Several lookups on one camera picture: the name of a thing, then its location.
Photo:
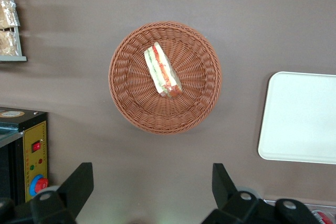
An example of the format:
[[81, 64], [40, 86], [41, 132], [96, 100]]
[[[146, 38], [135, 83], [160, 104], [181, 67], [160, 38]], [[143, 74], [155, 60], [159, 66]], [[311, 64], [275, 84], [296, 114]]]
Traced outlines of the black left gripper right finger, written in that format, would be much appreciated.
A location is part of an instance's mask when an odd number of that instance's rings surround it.
[[270, 205], [246, 190], [238, 190], [224, 165], [214, 163], [212, 192], [217, 208], [203, 223], [319, 223], [300, 201], [279, 199]]

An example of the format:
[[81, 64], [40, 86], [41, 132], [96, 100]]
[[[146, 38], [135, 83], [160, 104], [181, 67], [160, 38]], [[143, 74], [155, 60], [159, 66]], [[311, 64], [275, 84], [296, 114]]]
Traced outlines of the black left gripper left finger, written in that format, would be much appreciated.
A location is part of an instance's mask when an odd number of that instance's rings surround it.
[[76, 223], [94, 188], [92, 163], [81, 163], [60, 185], [47, 187], [29, 202], [1, 198], [1, 223]]

